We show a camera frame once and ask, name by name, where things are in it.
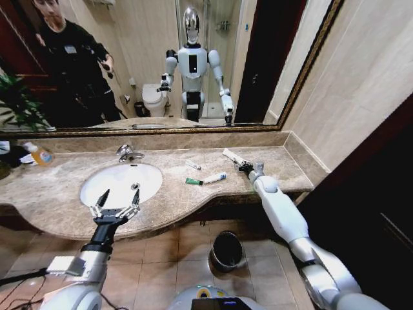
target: drain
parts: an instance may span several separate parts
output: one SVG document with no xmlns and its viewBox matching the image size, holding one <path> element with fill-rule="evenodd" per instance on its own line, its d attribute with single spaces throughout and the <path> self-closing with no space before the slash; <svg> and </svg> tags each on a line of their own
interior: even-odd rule
<svg viewBox="0 0 413 310">
<path fill-rule="evenodd" d="M 136 191 L 138 188 L 140 188 L 140 184 L 139 183 L 133 183 L 131 186 L 130 186 L 130 189 L 132 189 L 133 191 Z"/>
</svg>

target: mirror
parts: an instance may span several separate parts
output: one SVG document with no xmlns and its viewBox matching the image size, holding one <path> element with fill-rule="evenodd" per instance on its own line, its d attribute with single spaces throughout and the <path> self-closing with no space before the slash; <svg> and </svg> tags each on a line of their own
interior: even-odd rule
<svg viewBox="0 0 413 310">
<path fill-rule="evenodd" d="M 3 1 L 0 131 L 279 129 L 331 9 L 314 2 Z"/>
</svg>

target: toilet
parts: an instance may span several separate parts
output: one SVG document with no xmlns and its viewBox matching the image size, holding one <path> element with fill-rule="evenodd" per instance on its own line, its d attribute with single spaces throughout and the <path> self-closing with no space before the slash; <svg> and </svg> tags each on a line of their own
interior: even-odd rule
<svg viewBox="0 0 413 310">
<path fill-rule="evenodd" d="M 167 92 L 156 92 L 160 84 L 144 84 L 142 88 L 142 99 L 144 106 L 149 110 L 152 117 L 165 115 L 165 105 L 168 102 Z"/>
</svg>

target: marble countertop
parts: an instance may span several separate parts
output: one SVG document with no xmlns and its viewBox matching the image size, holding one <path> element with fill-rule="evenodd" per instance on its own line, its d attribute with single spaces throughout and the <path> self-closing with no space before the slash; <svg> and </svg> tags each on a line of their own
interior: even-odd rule
<svg viewBox="0 0 413 310">
<path fill-rule="evenodd" d="M 284 192 L 311 191 L 313 185 L 284 147 L 231 148 L 251 161 L 264 161 L 265 172 L 275 176 Z M 141 161 L 162 172 L 163 183 L 141 211 L 120 226 L 118 238 L 165 230 L 218 196 L 248 195 L 254 190 L 248 178 L 234 169 L 223 149 L 148 150 Z M 47 167 L 24 166 L 0 180 L 1 205 L 13 205 L 33 226 L 62 238 L 88 240 L 96 228 L 88 207 L 79 199 L 83 182 L 96 171 L 119 165 L 113 152 L 55 154 Z M 202 166 L 185 165 L 191 159 Z M 227 179 L 203 186 L 188 185 L 186 178 L 202 180 L 225 171 Z"/>
</svg>

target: man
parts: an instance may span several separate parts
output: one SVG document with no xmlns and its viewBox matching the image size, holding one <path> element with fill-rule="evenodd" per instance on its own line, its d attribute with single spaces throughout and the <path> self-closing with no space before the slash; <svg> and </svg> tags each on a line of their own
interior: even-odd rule
<svg viewBox="0 0 413 310">
<path fill-rule="evenodd" d="M 102 114 L 107 121 L 121 119 L 114 93 L 98 64 L 112 74 L 112 56 L 84 28 L 62 16 L 59 0 L 32 1 L 44 20 L 36 37 L 50 56 L 61 97 L 63 100 L 74 98 L 61 110 L 61 113 L 67 112 L 68 127 L 101 124 Z"/>
</svg>

